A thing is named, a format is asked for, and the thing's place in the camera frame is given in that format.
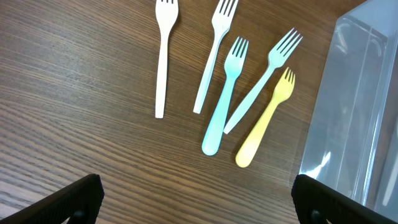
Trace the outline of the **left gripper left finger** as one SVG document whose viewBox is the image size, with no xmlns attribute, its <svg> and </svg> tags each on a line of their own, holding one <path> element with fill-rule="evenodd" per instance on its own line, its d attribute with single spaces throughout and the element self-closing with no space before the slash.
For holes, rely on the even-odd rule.
<svg viewBox="0 0 398 224">
<path fill-rule="evenodd" d="M 94 224 L 104 199 L 98 174 L 89 174 L 19 212 L 1 220 L 14 223 Z"/>
</svg>

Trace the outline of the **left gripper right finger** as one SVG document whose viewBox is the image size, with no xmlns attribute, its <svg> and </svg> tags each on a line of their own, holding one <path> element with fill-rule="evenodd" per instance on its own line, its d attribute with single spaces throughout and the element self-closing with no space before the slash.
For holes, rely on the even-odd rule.
<svg viewBox="0 0 398 224">
<path fill-rule="evenodd" d="M 291 196 L 301 224 L 397 224 L 305 174 L 296 176 Z"/>
</svg>

